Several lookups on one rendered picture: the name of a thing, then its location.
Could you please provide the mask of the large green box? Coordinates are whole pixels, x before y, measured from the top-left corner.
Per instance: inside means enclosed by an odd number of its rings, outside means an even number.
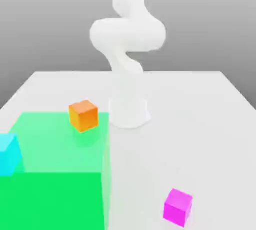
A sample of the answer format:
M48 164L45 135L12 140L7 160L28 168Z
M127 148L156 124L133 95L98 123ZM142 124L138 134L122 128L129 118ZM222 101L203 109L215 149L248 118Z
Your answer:
M3 176L0 153L0 230L108 230L109 114L81 133L67 113L25 112L10 132L22 157Z

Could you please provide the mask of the small cyan cube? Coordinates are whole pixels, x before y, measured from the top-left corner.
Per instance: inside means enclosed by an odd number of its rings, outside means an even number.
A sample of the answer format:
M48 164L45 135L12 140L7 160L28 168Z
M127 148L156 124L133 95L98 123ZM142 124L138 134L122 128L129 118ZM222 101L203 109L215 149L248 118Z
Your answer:
M0 134L0 176L11 176L21 158L17 135L14 133Z

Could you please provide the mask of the small orange cube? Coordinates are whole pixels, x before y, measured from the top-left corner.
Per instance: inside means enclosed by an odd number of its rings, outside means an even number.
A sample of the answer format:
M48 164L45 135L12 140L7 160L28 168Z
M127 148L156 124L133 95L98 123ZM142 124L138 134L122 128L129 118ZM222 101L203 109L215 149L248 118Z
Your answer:
M79 131L84 132L99 125L98 107L89 100L69 106L70 123Z

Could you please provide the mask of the small magenta cube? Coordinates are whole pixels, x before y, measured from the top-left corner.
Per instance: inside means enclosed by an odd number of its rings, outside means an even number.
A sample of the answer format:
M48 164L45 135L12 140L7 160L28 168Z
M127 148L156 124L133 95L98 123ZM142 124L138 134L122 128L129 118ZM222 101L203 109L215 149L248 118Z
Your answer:
M163 218L184 227L190 216L193 196L172 188L165 203Z

